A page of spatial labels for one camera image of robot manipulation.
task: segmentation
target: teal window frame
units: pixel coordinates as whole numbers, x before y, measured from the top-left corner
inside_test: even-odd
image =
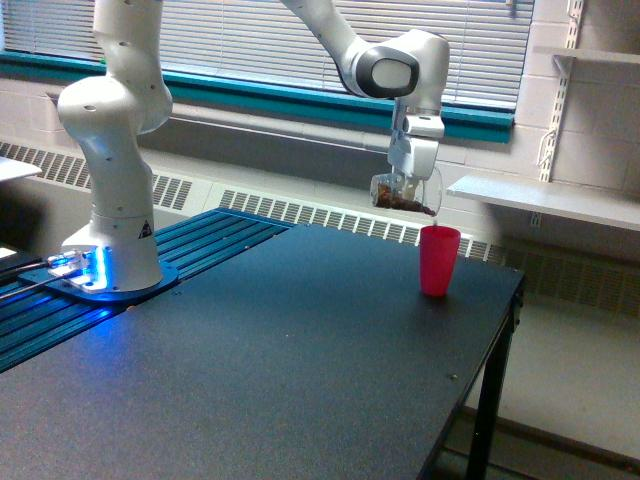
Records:
[[[104,75],[100,62],[19,52],[0,52],[0,74],[35,80],[74,82]],[[165,71],[164,80],[177,101],[227,105],[271,114],[292,115],[354,126],[388,129],[393,102],[352,95],[206,75]],[[445,135],[509,143],[514,113],[444,105]]]

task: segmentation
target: red cup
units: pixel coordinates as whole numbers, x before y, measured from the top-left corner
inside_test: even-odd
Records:
[[[456,264],[460,232],[448,227],[420,230],[420,290],[430,297],[447,294]]]

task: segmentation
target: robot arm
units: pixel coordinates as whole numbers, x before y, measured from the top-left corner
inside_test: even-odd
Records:
[[[431,178],[444,136],[440,118],[449,70],[449,44],[437,35],[411,30],[371,45],[337,11],[333,0],[281,0],[316,36],[336,63],[345,88],[359,96],[394,98],[388,161],[397,191],[412,200],[419,182]],[[379,182],[372,182],[374,203]],[[394,208],[411,205],[393,202]]]
[[[89,253],[87,275],[72,280],[87,293],[142,290],[162,279],[152,174],[136,140],[171,113],[159,61],[161,16],[157,0],[96,0],[93,30],[107,74],[74,83],[58,101],[60,119],[91,174],[91,221],[63,244]]]
[[[418,182],[431,177],[444,133],[440,107],[447,42],[412,30],[371,45],[353,31],[332,0],[281,1],[334,58],[347,90],[395,98],[389,147],[392,190],[400,192],[401,200],[412,200]],[[74,83],[58,102],[62,123],[80,144],[92,178],[91,221],[63,244],[65,250],[88,252],[88,273],[71,280],[88,293],[142,290],[162,280],[153,238],[152,176],[136,141],[171,113],[159,62],[162,4],[96,0],[93,28],[107,74]],[[411,203],[396,199],[389,206],[408,209]],[[68,272],[59,267],[52,273]]]

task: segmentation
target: window blinds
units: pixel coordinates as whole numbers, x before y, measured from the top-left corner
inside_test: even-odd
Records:
[[[515,108],[534,0],[336,0],[370,42],[412,28],[451,42],[445,101]],[[91,0],[2,0],[7,50],[94,59]],[[343,91],[331,58],[277,0],[165,0],[163,67]]]

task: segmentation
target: table surface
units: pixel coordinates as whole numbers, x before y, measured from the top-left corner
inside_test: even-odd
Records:
[[[523,278],[417,265],[297,227],[3,373],[0,478],[416,478]]]
[[[35,165],[0,157],[0,182],[30,177],[39,173],[42,173],[42,170]]]

